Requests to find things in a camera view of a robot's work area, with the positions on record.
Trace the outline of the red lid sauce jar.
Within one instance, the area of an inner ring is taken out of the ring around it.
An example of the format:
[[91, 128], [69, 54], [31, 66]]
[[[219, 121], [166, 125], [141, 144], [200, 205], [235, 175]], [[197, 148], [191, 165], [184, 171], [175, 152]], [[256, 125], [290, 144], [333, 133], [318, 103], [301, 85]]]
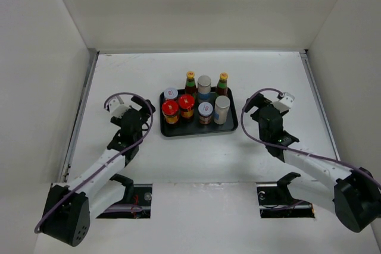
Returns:
[[179, 106], [174, 100], [166, 100], [162, 106], [161, 111], [165, 121], [169, 125], [175, 125], [179, 121]]
[[179, 97], [178, 105], [183, 121], [190, 122], [194, 118], [195, 99], [192, 95], [184, 94]]

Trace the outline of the white lid small jar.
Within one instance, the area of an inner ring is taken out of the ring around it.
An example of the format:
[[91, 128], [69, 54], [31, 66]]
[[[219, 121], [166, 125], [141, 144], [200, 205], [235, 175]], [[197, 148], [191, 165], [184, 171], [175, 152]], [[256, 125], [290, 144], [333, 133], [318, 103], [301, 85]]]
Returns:
[[178, 90], [174, 87], [168, 87], [163, 91], [165, 101], [177, 101], [179, 93]]
[[209, 102], [202, 102], [198, 106], [199, 122], [207, 125], [213, 117], [213, 106]]

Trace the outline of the silver lid white canister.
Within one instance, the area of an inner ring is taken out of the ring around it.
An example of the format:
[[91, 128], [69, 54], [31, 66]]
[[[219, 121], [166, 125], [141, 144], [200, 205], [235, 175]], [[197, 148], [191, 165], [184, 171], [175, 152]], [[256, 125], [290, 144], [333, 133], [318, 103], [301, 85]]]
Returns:
[[214, 122], [223, 125], [227, 120], [230, 108], [230, 99], [227, 96], [218, 96], [214, 102]]

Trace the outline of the yellow cap sauce bottle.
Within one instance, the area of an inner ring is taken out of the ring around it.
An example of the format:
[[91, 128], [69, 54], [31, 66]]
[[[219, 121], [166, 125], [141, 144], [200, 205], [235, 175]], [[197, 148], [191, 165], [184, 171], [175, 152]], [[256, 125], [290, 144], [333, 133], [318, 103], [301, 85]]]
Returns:
[[221, 73], [219, 77], [219, 81], [216, 86], [216, 95], [217, 96], [226, 96], [228, 92], [228, 86], [227, 86], [227, 79], [228, 79], [227, 73]]
[[197, 86], [195, 83], [195, 73], [193, 71], [186, 73], [185, 93], [196, 98]]

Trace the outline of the silver lid blue label canister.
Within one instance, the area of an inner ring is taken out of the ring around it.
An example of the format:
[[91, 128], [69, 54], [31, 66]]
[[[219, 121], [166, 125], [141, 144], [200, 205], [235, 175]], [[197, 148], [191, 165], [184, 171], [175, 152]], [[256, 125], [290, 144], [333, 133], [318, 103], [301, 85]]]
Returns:
[[197, 82], [197, 99], [199, 103], [208, 102], [211, 93], [211, 79], [209, 76], [203, 75], [198, 78]]

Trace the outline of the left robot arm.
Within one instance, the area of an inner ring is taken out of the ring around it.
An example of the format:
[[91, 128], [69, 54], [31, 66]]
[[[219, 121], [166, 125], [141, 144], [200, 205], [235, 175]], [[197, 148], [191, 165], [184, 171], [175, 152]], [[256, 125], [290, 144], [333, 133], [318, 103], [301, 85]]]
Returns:
[[153, 125], [155, 107], [151, 101], [131, 93], [140, 108], [125, 106], [121, 93], [110, 96], [104, 109], [118, 131], [103, 154], [84, 173], [66, 184], [55, 184], [48, 192], [42, 218], [34, 232], [43, 233], [76, 247], [87, 235], [90, 223], [100, 215], [137, 214], [139, 206], [132, 179], [121, 171], [132, 161]]

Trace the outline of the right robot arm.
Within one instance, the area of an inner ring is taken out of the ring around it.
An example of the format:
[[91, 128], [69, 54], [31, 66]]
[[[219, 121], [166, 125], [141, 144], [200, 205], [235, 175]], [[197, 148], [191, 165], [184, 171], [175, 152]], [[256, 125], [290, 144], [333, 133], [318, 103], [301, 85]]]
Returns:
[[252, 108], [251, 118], [258, 123], [259, 139], [267, 152], [301, 173], [289, 173], [277, 181], [276, 197], [285, 204], [302, 200], [335, 214], [349, 230], [359, 233], [380, 217], [380, 183], [364, 168], [314, 154], [283, 127], [283, 116], [295, 98], [277, 92], [277, 100], [267, 99], [257, 91], [246, 100], [242, 113]]

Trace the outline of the black plastic tray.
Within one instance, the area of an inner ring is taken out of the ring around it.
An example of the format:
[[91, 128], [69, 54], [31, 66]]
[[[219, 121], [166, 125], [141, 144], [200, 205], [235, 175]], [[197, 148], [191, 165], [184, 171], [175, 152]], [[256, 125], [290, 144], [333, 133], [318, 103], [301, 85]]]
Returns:
[[230, 88], [228, 88], [227, 97], [230, 99], [230, 107], [227, 113], [227, 120], [224, 124], [218, 125], [214, 120], [207, 125], [201, 124], [198, 115], [198, 102], [196, 102], [195, 113], [193, 119], [190, 121], [186, 121], [180, 117], [176, 124], [168, 124], [162, 111], [160, 111], [160, 130], [162, 135], [165, 137], [179, 137], [235, 131], [239, 123], [234, 97]]

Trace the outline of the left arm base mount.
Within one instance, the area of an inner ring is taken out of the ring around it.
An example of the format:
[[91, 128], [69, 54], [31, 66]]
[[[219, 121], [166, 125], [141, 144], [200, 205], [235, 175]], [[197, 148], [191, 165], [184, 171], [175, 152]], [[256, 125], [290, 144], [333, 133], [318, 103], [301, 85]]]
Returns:
[[114, 175], [110, 180], [124, 186], [124, 195], [97, 219], [150, 219], [152, 184], [135, 184], [131, 178], [121, 174]]

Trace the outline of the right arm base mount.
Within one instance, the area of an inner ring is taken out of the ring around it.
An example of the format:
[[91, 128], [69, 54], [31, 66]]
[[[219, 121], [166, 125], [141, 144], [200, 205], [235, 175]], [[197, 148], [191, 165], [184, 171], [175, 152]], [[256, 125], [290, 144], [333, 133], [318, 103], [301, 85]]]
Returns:
[[262, 219], [315, 218], [313, 205], [294, 199], [288, 186], [301, 174], [291, 172], [276, 182], [257, 184], [257, 198]]

